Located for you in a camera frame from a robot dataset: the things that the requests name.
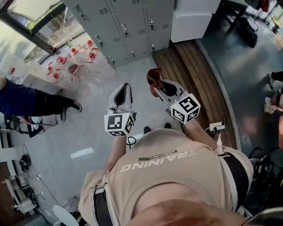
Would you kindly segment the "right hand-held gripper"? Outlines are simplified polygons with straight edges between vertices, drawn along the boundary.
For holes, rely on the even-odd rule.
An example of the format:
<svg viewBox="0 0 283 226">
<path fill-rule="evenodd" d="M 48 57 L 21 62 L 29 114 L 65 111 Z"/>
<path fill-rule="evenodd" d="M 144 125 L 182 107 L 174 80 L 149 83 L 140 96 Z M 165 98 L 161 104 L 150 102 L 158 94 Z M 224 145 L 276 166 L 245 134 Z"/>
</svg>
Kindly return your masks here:
<svg viewBox="0 0 283 226">
<path fill-rule="evenodd" d="M 163 88 L 154 88 L 158 97 L 166 104 L 166 112 L 183 124 L 199 115 L 201 105 L 191 93 L 179 83 L 162 79 Z"/>
</svg>

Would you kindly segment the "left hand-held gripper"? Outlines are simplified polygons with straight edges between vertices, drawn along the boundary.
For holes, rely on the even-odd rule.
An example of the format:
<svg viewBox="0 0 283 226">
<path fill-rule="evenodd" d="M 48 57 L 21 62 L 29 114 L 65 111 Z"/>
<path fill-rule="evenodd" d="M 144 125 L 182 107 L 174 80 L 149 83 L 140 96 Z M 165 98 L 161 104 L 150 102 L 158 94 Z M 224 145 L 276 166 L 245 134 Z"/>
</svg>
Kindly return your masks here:
<svg viewBox="0 0 283 226">
<path fill-rule="evenodd" d="M 105 132 L 113 137 L 127 137 L 130 134 L 136 117 L 132 103 L 130 84 L 120 85 L 109 97 L 107 114 L 104 116 Z"/>
</svg>

